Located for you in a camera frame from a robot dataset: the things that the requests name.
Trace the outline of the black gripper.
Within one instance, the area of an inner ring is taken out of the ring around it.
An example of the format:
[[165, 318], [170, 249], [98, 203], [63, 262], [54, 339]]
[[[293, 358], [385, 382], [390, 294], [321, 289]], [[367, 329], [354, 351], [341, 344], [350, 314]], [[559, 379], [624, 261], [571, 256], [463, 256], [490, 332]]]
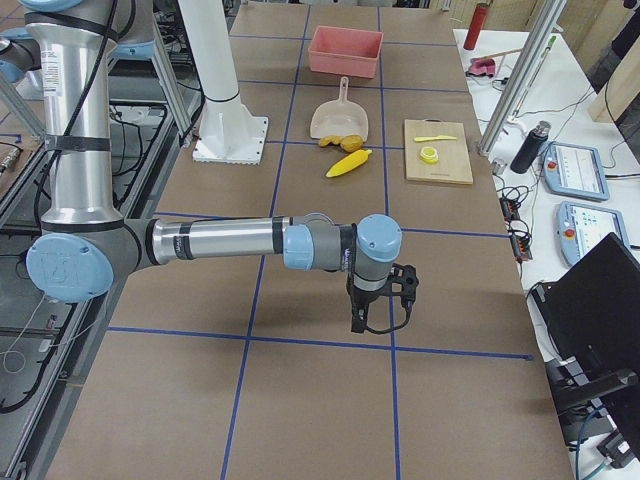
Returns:
[[[355, 268], [349, 270], [346, 289], [351, 303], [351, 332], [352, 333], [392, 333], [406, 327], [411, 319], [418, 277], [416, 268], [412, 265], [400, 265], [394, 263], [389, 274], [382, 280], [379, 288], [374, 290], [362, 289], [357, 283], [358, 276]], [[386, 329], [374, 329], [368, 325], [369, 306], [379, 297], [400, 299], [401, 307], [405, 311], [405, 319], [402, 323], [390, 326]]]

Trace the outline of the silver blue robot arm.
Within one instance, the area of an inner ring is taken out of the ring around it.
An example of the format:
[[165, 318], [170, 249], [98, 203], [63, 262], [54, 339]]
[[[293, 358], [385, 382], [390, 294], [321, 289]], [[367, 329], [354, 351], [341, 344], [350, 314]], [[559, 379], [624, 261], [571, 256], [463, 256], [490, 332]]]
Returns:
[[402, 232], [385, 215], [352, 225], [323, 214], [190, 223], [124, 218], [113, 202], [107, 59], [121, 44], [153, 41], [152, 5], [28, 1], [25, 10], [40, 51], [51, 195], [26, 269], [44, 294], [82, 303], [173, 260], [279, 254], [290, 269], [347, 273], [355, 333], [369, 330], [369, 307], [380, 297], [412, 310], [419, 281], [414, 267], [397, 263]]

